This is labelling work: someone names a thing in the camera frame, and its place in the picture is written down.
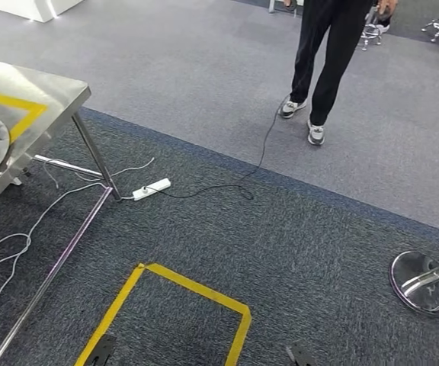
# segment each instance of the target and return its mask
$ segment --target stainless steel table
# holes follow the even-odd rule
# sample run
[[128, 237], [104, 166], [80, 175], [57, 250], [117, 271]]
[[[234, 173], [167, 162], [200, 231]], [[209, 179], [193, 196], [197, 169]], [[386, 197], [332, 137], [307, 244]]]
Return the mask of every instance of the stainless steel table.
[[[86, 82], [0, 63], [0, 120], [8, 127], [11, 141], [6, 159], [0, 165], [0, 194], [32, 159], [102, 178], [106, 183], [102, 195], [0, 345], [0, 358], [110, 194], [121, 200], [99, 151], [77, 114], [90, 95]], [[60, 127], [71, 120], [83, 137], [99, 172], [37, 155]]]

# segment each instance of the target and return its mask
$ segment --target yellow tape square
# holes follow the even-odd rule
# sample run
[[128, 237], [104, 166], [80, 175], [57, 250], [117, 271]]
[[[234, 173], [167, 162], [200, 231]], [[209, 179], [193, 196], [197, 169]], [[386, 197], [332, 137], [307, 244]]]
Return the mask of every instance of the yellow tape square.
[[17, 122], [9, 131], [9, 143], [13, 143], [15, 140], [20, 137], [27, 128], [31, 126], [31, 124], [38, 118], [38, 116], [47, 109], [47, 106], [43, 104], [34, 103], [33, 101], [25, 101], [23, 99], [13, 98], [3, 94], [0, 94], [0, 104], [8, 107], [24, 109], [28, 111], [26, 116]]
[[170, 269], [165, 268], [157, 263], [151, 265], [143, 265], [140, 264], [136, 267], [121, 288], [120, 293], [114, 299], [114, 301], [106, 311], [103, 319], [99, 323], [98, 328], [92, 334], [92, 336], [87, 342], [87, 345], [84, 347], [84, 350], [77, 358], [77, 361], [74, 366], [84, 366], [84, 362], [92, 352], [92, 350], [98, 344], [99, 339], [106, 333], [110, 325], [114, 320], [116, 315], [122, 307], [123, 303], [126, 300], [126, 297], [130, 294], [132, 289], [140, 279], [140, 276], [144, 271], [153, 272], [156, 275], [159, 275], [163, 278], [172, 281], [175, 284], [178, 284], [187, 288], [190, 291], [200, 294], [203, 297], [206, 297], [210, 300], [223, 305], [224, 307], [227, 307], [231, 310], [236, 311], [241, 314], [241, 321], [236, 334], [232, 343], [231, 348], [228, 352], [228, 357], [224, 362], [225, 366], [234, 366], [238, 361], [239, 357], [239, 352], [243, 347], [246, 333], [250, 327], [252, 322], [252, 315], [250, 314], [250, 309], [248, 306], [236, 301], [235, 299], [231, 299], [224, 294], [212, 290], [209, 287], [206, 287], [198, 282], [190, 280], [189, 278], [184, 277], [181, 274], [175, 273], [171, 271]]

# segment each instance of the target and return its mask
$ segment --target white sneaker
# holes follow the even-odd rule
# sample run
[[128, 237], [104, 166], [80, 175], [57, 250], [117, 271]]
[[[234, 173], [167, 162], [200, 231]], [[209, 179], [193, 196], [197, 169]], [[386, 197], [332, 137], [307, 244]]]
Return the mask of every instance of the white sneaker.
[[307, 141], [312, 145], [322, 145], [325, 142], [325, 131], [323, 126], [314, 126], [310, 120], [307, 121], [309, 135]]
[[299, 109], [302, 109], [304, 108], [307, 105], [307, 100], [303, 101], [302, 103], [296, 103], [295, 101], [286, 101], [286, 104], [284, 104], [280, 111], [279, 111], [279, 114], [282, 117], [282, 118], [292, 118], [292, 116], [295, 115], [295, 113], [296, 111], [298, 111]]
[[375, 27], [378, 27], [379, 29], [379, 31], [381, 31], [381, 34], [384, 34], [384, 33], [387, 32], [389, 30], [389, 28], [390, 28], [390, 24], [387, 25], [387, 27], [384, 27], [382, 24], [378, 24]]

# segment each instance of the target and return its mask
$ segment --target table top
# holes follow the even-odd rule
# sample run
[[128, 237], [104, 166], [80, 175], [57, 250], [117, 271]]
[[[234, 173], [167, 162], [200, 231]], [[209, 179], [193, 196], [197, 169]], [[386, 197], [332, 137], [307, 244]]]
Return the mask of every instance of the table top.
[[90, 95], [86, 82], [0, 63], [0, 120], [11, 141], [0, 194]]

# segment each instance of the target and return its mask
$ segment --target metal rod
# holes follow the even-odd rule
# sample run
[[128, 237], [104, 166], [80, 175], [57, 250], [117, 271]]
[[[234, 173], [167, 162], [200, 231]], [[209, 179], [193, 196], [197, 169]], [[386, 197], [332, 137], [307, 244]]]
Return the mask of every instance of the metal rod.
[[29, 305], [21, 314], [19, 319], [6, 335], [6, 337], [0, 345], [0, 359], [3, 354], [9, 347], [9, 344], [16, 336], [16, 334], [23, 326], [23, 324], [30, 316], [30, 314], [38, 304], [42, 296], [49, 288], [57, 273], [69, 258], [69, 255], [74, 249], [74, 247], [82, 238], [82, 236], [87, 230], [89, 224], [97, 215], [98, 212], [103, 206], [107, 197], [113, 191], [112, 188], [107, 187], [104, 192], [99, 198], [96, 204], [92, 207], [86, 220], [77, 230], [72, 240], [67, 246], [67, 248], [58, 258], [58, 260], [53, 266], [53, 268], [47, 275], [47, 277], [38, 288], [37, 294], [31, 299]]
[[71, 172], [82, 173], [85, 175], [89, 175], [92, 178], [103, 179], [103, 175], [101, 174], [100, 172], [95, 172], [94, 170], [91, 169], [81, 168], [80, 166], [69, 164], [68, 162], [63, 162], [61, 160], [49, 159], [41, 155], [35, 155], [34, 156], [33, 159], [37, 160], [37, 162], [43, 162], [44, 164], [53, 165], [58, 168], [70, 170]]
[[113, 178], [110, 176], [108, 169], [106, 168], [106, 164], [104, 164], [104, 161], [101, 156], [96, 145], [91, 138], [91, 135], [86, 128], [86, 126], [84, 126], [84, 122], [77, 112], [72, 116], [72, 120], [76, 124], [76, 127], [77, 127], [77, 130], [81, 134], [83, 140], [84, 143], [86, 143], [91, 155], [92, 155], [94, 161], [96, 162], [99, 170], [103, 174], [103, 178], [106, 181], [106, 183], [108, 184], [109, 187], [113, 188], [113, 196], [117, 201], [121, 201], [121, 195], [120, 195], [120, 192], [114, 184], [114, 181], [113, 181]]
[[430, 286], [432, 284], [437, 284], [439, 282], [439, 267], [428, 271], [426, 273], [420, 274], [419, 276], [411, 278], [405, 284], [401, 286], [401, 290], [405, 297], [408, 297], [418, 289], [424, 286]]

